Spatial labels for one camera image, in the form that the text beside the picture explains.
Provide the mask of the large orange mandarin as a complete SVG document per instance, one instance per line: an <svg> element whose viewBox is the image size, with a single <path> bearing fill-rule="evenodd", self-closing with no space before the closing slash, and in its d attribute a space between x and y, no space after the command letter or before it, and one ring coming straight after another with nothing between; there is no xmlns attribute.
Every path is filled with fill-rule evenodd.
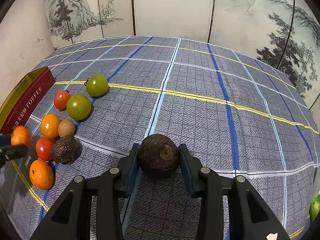
<svg viewBox="0 0 320 240"><path fill-rule="evenodd" d="M29 168L29 179L39 190L48 190L54 183L54 172L51 166L43 160L35 160Z"/></svg>

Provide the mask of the wrinkled dark passion fruit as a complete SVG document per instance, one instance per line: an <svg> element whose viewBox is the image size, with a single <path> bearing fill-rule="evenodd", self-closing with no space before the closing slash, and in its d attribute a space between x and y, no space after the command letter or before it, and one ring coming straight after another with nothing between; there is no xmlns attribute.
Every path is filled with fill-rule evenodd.
<svg viewBox="0 0 320 240"><path fill-rule="evenodd" d="M56 141L51 150L50 156L58 164L71 164L76 154L76 141L73 136L67 135Z"/></svg>

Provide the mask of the dark brown round fruit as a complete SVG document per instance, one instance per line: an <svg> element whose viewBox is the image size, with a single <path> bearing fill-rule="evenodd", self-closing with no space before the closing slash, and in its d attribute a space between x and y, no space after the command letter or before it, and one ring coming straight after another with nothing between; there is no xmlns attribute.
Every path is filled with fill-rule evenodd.
<svg viewBox="0 0 320 240"><path fill-rule="evenodd" d="M162 179L176 171L180 164L180 154L169 137L152 134L142 141L137 160L147 176Z"/></svg>

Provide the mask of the red gold toffee tin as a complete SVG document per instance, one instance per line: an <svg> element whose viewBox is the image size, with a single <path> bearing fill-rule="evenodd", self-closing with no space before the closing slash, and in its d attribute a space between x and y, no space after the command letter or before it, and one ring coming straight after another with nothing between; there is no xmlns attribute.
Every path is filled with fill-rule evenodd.
<svg viewBox="0 0 320 240"><path fill-rule="evenodd" d="M48 67L27 73L1 105L1 133L9 134L17 126L24 126L54 83Z"/></svg>

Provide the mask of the small orange tomato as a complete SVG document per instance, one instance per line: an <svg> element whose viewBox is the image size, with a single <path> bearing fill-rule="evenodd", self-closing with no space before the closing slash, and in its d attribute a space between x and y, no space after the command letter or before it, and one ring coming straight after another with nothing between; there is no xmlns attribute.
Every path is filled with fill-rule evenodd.
<svg viewBox="0 0 320 240"><path fill-rule="evenodd" d="M46 114L40 124L41 132L45 137L54 139L59 136L60 118L54 113Z"/></svg>

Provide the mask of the brown kiwi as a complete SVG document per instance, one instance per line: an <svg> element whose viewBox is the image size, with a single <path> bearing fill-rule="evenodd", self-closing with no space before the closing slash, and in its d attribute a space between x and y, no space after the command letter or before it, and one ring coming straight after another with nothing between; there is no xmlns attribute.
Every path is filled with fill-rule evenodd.
<svg viewBox="0 0 320 240"><path fill-rule="evenodd" d="M59 123L58 134L59 137L72 136L75 133L75 124L68 119L64 119Z"/></svg>

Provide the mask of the green object at edge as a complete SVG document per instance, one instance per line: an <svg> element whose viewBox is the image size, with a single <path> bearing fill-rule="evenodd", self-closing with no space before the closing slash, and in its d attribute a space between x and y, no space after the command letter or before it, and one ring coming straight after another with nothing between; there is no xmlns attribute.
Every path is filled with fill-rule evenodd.
<svg viewBox="0 0 320 240"><path fill-rule="evenodd" d="M317 196L315 196L311 200L310 219L311 219L312 223L316 219L316 217L317 217L317 215L319 213L319 210L320 210L320 195L318 194Z"/></svg>

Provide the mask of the small red tomato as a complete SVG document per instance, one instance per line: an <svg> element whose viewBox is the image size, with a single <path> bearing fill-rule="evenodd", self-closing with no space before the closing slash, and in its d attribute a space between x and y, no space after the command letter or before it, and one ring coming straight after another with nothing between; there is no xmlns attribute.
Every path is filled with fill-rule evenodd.
<svg viewBox="0 0 320 240"><path fill-rule="evenodd" d="M66 90L59 90L54 98L54 106L58 110L64 110L67 106L68 100L71 98L71 95Z"/></svg>

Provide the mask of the lower green tomato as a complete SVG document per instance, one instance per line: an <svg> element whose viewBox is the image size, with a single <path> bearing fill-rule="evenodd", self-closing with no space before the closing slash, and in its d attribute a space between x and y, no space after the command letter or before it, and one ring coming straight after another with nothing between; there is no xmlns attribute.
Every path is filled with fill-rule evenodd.
<svg viewBox="0 0 320 240"><path fill-rule="evenodd" d="M76 94L67 101L67 114L75 121L81 121L87 118L91 109L90 100L82 94Z"/></svg>

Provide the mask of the green tomato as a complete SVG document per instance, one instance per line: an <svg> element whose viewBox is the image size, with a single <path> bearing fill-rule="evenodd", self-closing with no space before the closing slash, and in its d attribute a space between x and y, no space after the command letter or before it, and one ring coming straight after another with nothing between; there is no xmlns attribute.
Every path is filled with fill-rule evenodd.
<svg viewBox="0 0 320 240"><path fill-rule="evenodd" d="M99 97L107 93L108 83L104 76L100 74L92 75L86 82L86 92L93 98Z"/></svg>
<svg viewBox="0 0 320 240"><path fill-rule="evenodd" d="M67 114L75 121L81 121L87 118L91 109L90 100L82 94L76 94L67 101Z"/></svg>

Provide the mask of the blue plaid tablecloth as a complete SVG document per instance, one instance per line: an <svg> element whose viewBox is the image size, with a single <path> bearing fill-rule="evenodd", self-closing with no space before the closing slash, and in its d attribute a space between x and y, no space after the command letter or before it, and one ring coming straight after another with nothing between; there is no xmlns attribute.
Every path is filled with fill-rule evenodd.
<svg viewBox="0 0 320 240"><path fill-rule="evenodd" d="M36 189L29 167L34 146L1 169L1 201L21 239L29 239L72 178L91 178L117 165L135 143L163 134L186 144L202 165L226 177L244 176L263 197L291 239L311 226L319 128L297 87L273 67L238 51L182 38L120 36L68 45L27 64L1 53L1 94L27 72L48 67L55 80L27 100L31 142L42 136L46 114L67 119L54 106L61 90L86 94L100 74L106 95L90 99L88 119L77 122L79 154L55 164L50 190Z"/></svg>

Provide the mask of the upper green tomato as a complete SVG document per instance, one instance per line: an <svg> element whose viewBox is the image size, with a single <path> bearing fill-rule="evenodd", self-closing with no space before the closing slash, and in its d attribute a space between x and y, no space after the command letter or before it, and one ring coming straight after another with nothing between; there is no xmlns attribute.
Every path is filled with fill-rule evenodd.
<svg viewBox="0 0 320 240"><path fill-rule="evenodd" d="M93 98L99 97L107 93L108 83L104 76L100 74L92 75L86 82L86 92Z"/></svg>

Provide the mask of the painted folding screen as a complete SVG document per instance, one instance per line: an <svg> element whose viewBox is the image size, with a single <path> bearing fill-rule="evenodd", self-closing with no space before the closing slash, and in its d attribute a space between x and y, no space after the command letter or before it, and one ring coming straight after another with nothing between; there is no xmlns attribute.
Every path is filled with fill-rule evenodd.
<svg viewBox="0 0 320 240"><path fill-rule="evenodd" d="M319 13L304 0L43 0L55 48L120 35L189 38L285 73L319 104Z"/></svg>

